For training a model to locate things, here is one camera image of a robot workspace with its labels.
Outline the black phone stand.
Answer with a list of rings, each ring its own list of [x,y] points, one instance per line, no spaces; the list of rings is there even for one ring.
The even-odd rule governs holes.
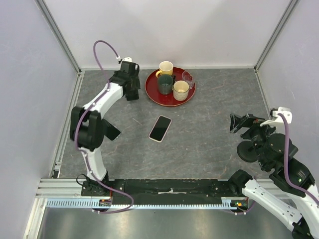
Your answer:
[[[135,101],[139,99],[139,89],[140,81],[139,79],[132,79],[125,85],[125,97],[127,101]]]

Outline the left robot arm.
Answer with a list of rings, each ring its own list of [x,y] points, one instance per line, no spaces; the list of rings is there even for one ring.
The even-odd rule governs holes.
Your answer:
[[[70,139],[81,152],[87,168],[87,176],[94,180],[92,190],[99,196],[109,192],[104,179],[107,169],[102,160],[101,145],[106,133],[103,117],[111,106],[121,98],[127,101],[139,99],[140,66],[126,59],[120,69],[107,80],[105,87],[89,103],[74,107],[71,111]]]

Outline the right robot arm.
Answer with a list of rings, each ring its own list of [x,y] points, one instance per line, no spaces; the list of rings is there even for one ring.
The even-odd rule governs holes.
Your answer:
[[[274,185],[296,205],[292,208],[264,189],[256,179],[243,170],[230,178],[228,190],[234,196],[241,194],[265,208],[288,230],[295,239],[319,237],[319,192],[310,170],[294,158],[298,148],[289,136],[292,122],[290,109],[272,109],[271,119],[252,114],[230,114],[230,133],[242,128],[243,142],[237,146],[238,156],[245,162],[257,161],[261,170],[269,172]]]

